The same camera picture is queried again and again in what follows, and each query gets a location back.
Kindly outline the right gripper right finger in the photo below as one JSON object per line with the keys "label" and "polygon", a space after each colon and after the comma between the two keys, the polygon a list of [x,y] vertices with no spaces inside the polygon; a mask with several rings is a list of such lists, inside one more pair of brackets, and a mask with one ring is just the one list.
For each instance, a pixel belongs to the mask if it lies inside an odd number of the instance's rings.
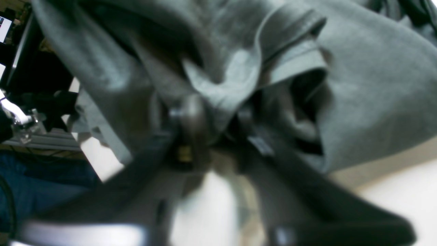
{"label": "right gripper right finger", "polygon": [[256,190],[269,246],[410,246],[412,225],[332,183],[278,131],[237,114],[242,173]]}

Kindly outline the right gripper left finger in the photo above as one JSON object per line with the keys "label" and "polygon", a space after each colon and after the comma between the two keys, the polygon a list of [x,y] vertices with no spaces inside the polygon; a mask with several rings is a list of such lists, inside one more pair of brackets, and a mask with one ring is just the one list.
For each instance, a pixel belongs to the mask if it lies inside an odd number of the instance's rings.
{"label": "right gripper left finger", "polygon": [[123,170],[97,188],[25,221],[15,246],[165,246],[190,175],[210,168],[208,117],[187,96]]}

